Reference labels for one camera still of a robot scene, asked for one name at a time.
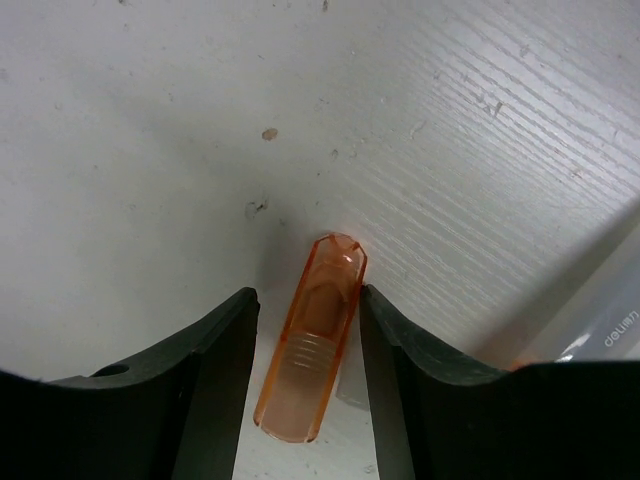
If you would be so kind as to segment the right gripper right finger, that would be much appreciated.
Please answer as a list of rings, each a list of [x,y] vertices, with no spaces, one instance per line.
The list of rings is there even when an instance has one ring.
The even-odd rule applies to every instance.
[[[635,479],[639,365],[474,359],[406,318],[376,288],[360,332],[383,479]]]

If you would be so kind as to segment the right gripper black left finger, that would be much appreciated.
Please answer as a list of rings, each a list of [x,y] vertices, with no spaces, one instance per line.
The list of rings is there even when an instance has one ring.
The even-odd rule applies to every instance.
[[[260,305],[242,288],[201,320],[89,376],[1,375],[5,479],[228,479]]]

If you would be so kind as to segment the orange marker pen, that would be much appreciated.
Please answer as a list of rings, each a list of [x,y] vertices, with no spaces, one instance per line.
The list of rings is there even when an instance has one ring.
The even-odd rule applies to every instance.
[[[289,443],[320,430],[344,355],[368,257],[349,235],[329,233],[309,253],[253,414]]]

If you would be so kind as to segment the light blue capped marker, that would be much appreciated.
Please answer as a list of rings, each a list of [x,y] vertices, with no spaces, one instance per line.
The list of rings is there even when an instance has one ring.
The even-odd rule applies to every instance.
[[[639,201],[573,247],[475,350],[494,367],[639,358]]]

